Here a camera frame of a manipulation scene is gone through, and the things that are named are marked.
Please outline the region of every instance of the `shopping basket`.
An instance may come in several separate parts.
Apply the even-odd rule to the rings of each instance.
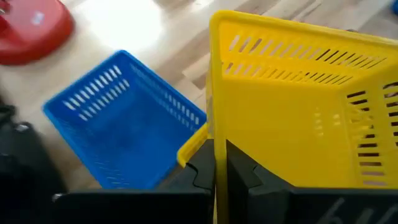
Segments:
[[[206,122],[204,112],[123,50],[49,100],[44,112],[107,189],[153,189]],[[184,155],[205,137],[192,141],[200,145],[182,147]]]
[[[398,187],[397,41],[220,11],[210,42],[219,196],[226,139],[294,186]]]

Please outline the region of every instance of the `red object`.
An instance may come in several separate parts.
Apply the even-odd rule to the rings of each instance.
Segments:
[[[19,65],[40,59],[63,44],[73,20],[58,0],[0,0],[0,64]]]

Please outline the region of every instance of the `wooden floor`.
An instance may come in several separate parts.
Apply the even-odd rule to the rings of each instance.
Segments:
[[[63,0],[76,21],[73,37],[51,56],[0,67],[0,93],[33,123],[70,189],[98,183],[60,137],[41,106],[117,49],[126,49],[201,109],[210,59],[208,21],[234,9],[398,39],[390,0]]]

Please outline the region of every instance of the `yellow plastic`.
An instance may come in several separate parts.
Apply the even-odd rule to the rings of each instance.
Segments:
[[[295,186],[398,188],[397,41],[220,11],[210,43],[218,208],[226,139]]]
[[[207,124],[205,123],[193,136],[178,150],[178,163],[185,167],[189,159],[199,150],[207,139]]]

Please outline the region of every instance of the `black object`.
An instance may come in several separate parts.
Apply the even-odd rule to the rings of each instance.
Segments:
[[[156,190],[88,190],[55,201],[55,223],[213,223],[213,140],[169,184]]]
[[[66,187],[29,123],[0,105],[0,223],[52,223],[52,197]]]
[[[294,187],[231,142],[227,148],[230,223],[398,223],[398,190]]]

